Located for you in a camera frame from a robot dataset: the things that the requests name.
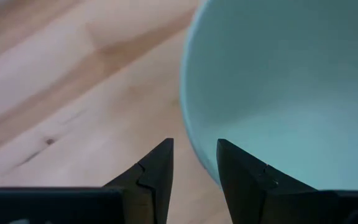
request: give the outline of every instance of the black metal jaw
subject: black metal jaw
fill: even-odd
[[[0,224],[165,224],[173,179],[173,139],[100,188],[0,188]]]
[[[216,155],[234,224],[358,223],[358,191],[318,191],[225,139]]]

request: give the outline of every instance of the light blue bowl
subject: light blue bowl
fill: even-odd
[[[193,148],[216,141],[317,189],[358,189],[358,0],[210,0],[181,71]]]

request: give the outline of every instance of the wood grain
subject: wood grain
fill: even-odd
[[[0,186],[101,186],[175,139],[168,223],[230,223],[178,99],[194,0],[0,3]]]

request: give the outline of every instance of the wooden table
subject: wooden table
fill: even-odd
[[[178,102],[196,0],[1,0],[0,186],[101,186],[175,138],[168,223],[230,223]]]

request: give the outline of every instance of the wooden surface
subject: wooden surface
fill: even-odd
[[[175,138],[168,223],[230,223],[178,102],[196,0],[0,0],[0,186],[101,186]]]

